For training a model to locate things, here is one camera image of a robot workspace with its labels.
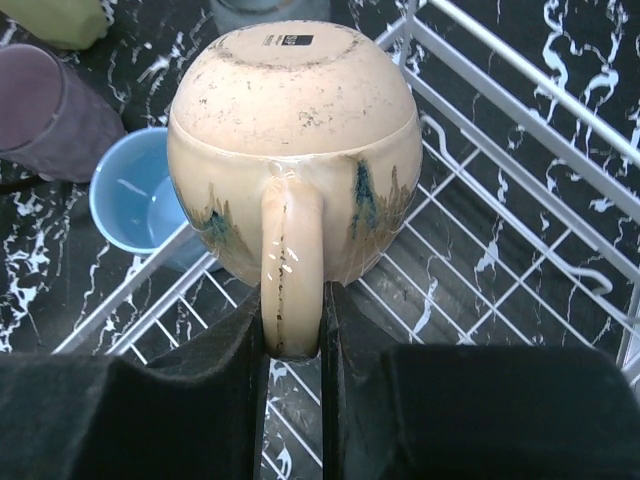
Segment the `tan glazed round mug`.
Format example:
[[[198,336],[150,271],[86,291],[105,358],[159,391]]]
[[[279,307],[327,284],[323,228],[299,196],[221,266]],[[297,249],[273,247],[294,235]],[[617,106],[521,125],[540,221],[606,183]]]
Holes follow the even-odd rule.
[[[293,20],[226,33],[170,105],[177,198],[221,265],[261,293],[272,357],[318,349],[326,282],[348,285],[401,230],[423,158],[414,97],[357,30]]]

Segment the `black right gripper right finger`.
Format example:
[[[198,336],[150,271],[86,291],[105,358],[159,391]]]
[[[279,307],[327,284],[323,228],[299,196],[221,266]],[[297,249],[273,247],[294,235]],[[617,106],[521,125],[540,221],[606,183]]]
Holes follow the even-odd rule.
[[[407,344],[329,282],[327,479],[635,479],[639,406],[584,347]]]

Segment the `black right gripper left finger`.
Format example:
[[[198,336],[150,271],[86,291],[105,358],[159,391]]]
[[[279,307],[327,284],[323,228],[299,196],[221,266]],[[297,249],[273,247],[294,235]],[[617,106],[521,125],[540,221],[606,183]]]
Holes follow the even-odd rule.
[[[117,355],[1,360],[5,479],[254,479],[268,361],[260,294],[144,366]]]

